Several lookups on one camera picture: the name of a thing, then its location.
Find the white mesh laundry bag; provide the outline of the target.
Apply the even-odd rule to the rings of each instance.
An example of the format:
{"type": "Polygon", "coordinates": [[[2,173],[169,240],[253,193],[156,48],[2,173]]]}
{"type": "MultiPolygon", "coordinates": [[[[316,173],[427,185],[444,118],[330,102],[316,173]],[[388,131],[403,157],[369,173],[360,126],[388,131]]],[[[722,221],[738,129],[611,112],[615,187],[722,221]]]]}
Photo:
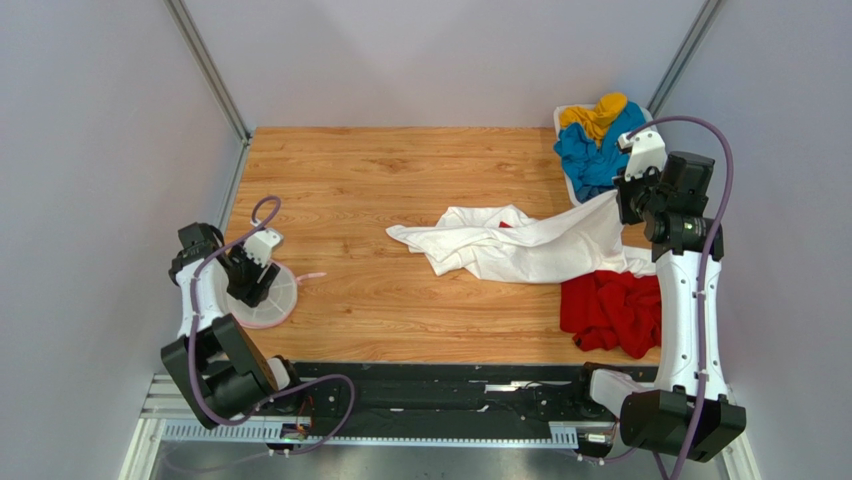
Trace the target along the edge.
{"type": "Polygon", "coordinates": [[[283,324],[296,308],[299,288],[303,283],[327,275],[326,272],[315,272],[297,276],[278,261],[272,261],[272,265],[278,268],[278,273],[269,286],[266,298],[257,306],[248,306],[242,300],[226,295],[230,313],[244,328],[263,330],[283,324]]]}

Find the white Coca-Cola print t-shirt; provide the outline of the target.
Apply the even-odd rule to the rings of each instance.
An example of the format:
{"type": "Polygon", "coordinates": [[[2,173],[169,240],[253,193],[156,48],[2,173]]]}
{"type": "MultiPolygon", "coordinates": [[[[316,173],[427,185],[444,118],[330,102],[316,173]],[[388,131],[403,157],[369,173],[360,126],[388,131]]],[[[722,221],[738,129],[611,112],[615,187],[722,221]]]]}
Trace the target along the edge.
{"type": "Polygon", "coordinates": [[[521,284],[558,284],[596,271],[653,275],[651,251],[624,245],[622,231],[613,192],[541,220],[514,205],[450,207],[434,226],[386,229],[438,276],[464,269],[480,280],[521,284]]]}

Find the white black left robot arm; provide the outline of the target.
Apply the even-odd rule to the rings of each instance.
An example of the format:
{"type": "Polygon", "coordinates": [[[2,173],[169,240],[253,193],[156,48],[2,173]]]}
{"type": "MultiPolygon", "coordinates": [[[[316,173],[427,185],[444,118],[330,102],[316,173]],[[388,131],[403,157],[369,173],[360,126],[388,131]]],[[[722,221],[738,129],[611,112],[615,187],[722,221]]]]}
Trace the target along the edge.
{"type": "Polygon", "coordinates": [[[220,252],[221,231],[192,223],[178,232],[181,250],[172,259],[171,281],[181,290],[183,317],[161,360],[189,408],[207,429],[219,426],[300,385],[292,363],[266,358],[249,338],[251,329],[282,324],[292,313],[298,283],[272,258],[283,241],[262,229],[220,252]]]}

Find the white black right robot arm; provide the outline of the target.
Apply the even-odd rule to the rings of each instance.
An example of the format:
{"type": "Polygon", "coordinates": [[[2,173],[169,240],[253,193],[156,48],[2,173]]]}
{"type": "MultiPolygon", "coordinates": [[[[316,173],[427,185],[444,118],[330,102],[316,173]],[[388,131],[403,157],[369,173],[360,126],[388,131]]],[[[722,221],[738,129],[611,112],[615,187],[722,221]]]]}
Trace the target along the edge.
{"type": "Polygon", "coordinates": [[[644,223],[662,301],[662,351],[650,387],[588,362],[584,398],[613,414],[627,447],[705,463],[746,427],[729,400],[718,354],[716,297],[724,256],[717,218],[704,214],[711,158],[673,152],[661,167],[616,178],[623,223],[644,223]]]}

